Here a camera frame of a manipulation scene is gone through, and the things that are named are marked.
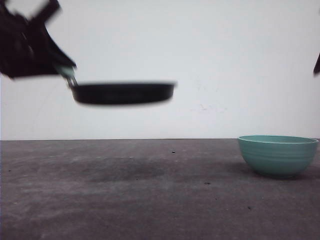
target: concrete floor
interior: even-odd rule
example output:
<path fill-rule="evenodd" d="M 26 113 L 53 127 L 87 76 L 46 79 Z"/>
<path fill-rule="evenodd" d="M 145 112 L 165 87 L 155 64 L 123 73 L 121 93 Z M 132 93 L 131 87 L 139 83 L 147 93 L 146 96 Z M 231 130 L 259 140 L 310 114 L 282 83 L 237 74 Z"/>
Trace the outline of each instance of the concrete floor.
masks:
<path fill-rule="evenodd" d="M 2 240 L 319 240 L 320 151 L 262 177 L 235 139 L 1 142 Z"/>

